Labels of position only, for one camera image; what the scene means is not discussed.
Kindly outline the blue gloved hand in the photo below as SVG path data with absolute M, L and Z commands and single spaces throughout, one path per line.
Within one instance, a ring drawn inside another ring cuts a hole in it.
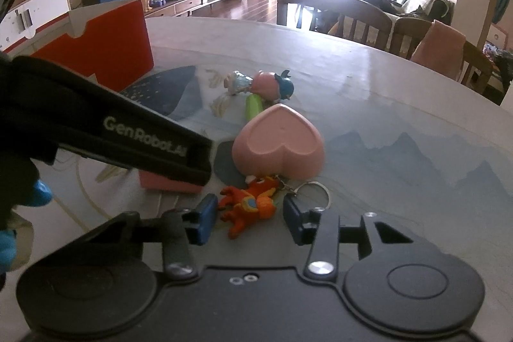
M 1 172 L 1 289 L 7 274 L 25 266 L 32 254 L 34 227 L 17 208 L 46 206 L 51 200 L 31 160 L 21 159 Z

